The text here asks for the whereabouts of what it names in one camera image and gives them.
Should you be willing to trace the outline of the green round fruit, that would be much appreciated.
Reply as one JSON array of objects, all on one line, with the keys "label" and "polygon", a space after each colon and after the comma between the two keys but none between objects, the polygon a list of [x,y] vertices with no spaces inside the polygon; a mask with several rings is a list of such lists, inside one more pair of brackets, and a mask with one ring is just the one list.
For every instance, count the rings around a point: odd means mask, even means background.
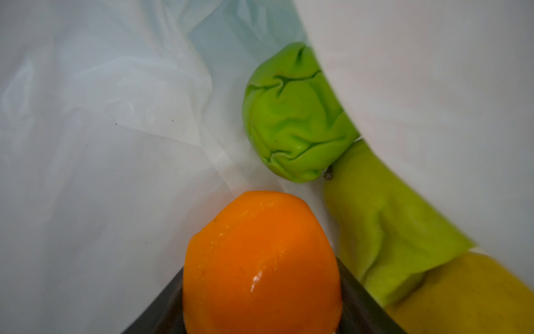
[{"label": "green round fruit", "polygon": [[287,45],[253,72],[242,118],[264,165],[297,183],[319,178],[360,136],[304,42]]}]

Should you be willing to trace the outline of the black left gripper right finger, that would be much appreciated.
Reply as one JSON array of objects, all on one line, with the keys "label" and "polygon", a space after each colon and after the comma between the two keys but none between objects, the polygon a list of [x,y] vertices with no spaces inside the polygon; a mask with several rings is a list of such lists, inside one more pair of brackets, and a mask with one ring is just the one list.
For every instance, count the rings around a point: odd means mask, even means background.
[{"label": "black left gripper right finger", "polygon": [[339,334],[406,334],[337,258],[342,289]]}]

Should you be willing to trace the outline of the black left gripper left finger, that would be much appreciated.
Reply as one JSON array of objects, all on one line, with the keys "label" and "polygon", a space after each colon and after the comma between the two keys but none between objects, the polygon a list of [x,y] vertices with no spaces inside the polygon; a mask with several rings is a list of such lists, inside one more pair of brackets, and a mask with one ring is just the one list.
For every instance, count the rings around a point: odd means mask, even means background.
[{"label": "black left gripper left finger", "polygon": [[183,269],[123,333],[185,334],[182,298]]}]

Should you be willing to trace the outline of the translucent white plastic bag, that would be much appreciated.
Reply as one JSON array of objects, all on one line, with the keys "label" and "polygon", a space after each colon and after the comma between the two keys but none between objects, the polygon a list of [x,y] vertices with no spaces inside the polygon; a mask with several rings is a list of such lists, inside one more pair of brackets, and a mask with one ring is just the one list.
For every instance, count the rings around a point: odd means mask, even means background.
[{"label": "translucent white plastic bag", "polygon": [[532,1],[3,1],[1,332],[122,333],[274,175],[241,106],[309,43],[375,153],[533,285]]}]

